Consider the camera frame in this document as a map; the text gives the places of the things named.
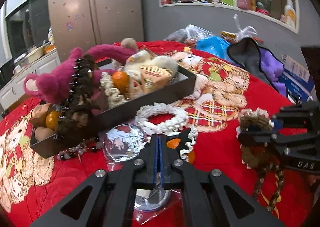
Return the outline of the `person's right hand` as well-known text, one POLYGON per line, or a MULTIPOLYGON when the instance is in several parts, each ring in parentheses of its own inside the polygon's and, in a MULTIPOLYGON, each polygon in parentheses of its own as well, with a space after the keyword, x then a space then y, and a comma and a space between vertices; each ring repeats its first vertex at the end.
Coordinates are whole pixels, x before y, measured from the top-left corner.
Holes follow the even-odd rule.
POLYGON ((320 175, 309 174, 307 179, 309 181, 310 186, 318 186, 319 180, 320 180, 320 175))

